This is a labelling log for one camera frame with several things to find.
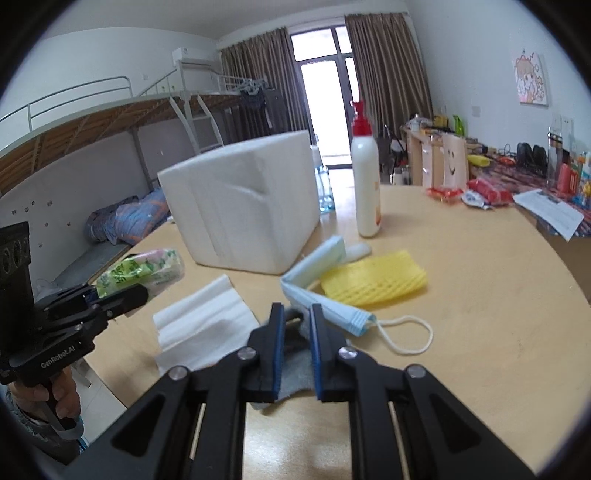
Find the yellow foam net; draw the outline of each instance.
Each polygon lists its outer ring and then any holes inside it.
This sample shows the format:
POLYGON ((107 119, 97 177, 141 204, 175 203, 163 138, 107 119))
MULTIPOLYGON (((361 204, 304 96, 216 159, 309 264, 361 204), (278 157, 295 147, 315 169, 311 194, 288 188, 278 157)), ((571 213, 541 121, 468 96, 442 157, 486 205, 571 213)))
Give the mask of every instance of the yellow foam net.
POLYGON ((340 265, 320 277, 325 295, 360 307, 383 303, 427 285, 427 272, 406 250, 340 265))

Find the hand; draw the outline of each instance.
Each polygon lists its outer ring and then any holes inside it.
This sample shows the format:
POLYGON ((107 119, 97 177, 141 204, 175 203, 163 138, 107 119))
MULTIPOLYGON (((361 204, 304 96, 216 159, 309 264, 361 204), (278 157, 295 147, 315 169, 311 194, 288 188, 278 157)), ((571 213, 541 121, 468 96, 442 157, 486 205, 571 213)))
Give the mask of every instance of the hand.
MULTIPOLYGON (((49 392, 37 385, 36 387, 25 387, 22 382, 17 381, 9 385, 14 402, 23 411, 37 419, 46 420, 45 415, 39 408, 39 402, 49 400, 49 392)), ((56 415, 63 419, 69 417, 75 419, 80 415, 80 396, 76 392, 76 383, 72 378, 70 367, 62 370, 59 377, 53 381, 51 388, 54 398, 57 400, 56 415)))

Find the red pump cap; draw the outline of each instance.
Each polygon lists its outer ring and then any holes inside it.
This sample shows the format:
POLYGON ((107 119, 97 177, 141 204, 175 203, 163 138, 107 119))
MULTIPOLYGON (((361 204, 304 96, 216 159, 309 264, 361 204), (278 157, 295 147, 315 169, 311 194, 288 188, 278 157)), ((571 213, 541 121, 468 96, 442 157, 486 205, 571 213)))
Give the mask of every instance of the red pump cap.
POLYGON ((371 124, 367 117, 363 114, 363 100, 359 102, 353 102, 355 108, 355 118, 353 118, 353 124, 351 130, 353 131, 354 137, 367 137, 371 136, 371 124))

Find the glass door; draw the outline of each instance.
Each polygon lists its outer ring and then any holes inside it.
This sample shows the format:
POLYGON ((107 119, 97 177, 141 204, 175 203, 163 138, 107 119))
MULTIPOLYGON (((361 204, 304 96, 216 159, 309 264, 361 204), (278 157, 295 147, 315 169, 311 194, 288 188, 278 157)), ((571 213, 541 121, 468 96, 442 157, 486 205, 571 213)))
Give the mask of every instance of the glass door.
POLYGON ((324 165, 350 168, 351 101, 358 101, 359 86, 347 28, 313 30, 292 35, 291 41, 324 165))

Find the brown curtain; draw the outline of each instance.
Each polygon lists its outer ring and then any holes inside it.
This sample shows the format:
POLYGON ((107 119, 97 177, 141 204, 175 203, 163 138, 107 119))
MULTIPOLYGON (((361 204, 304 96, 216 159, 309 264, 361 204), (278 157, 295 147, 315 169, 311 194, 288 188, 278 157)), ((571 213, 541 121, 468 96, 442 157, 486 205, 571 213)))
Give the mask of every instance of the brown curtain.
MULTIPOLYGON (((226 75, 266 79, 269 86, 283 96, 287 130, 308 130, 304 93, 297 81, 293 47, 286 28, 224 48, 222 64, 226 75)), ((256 135, 259 137, 269 133, 264 112, 248 112, 246 108, 240 108, 238 118, 241 125, 236 126, 237 133, 241 128, 246 128, 247 134, 259 134, 256 135)))
POLYGON ((432 118, 427 76, 404 16, 347 15, 345 23, 359 94, 374 128, 388 125, 400 137, 400 126, 415 113, 432 118))

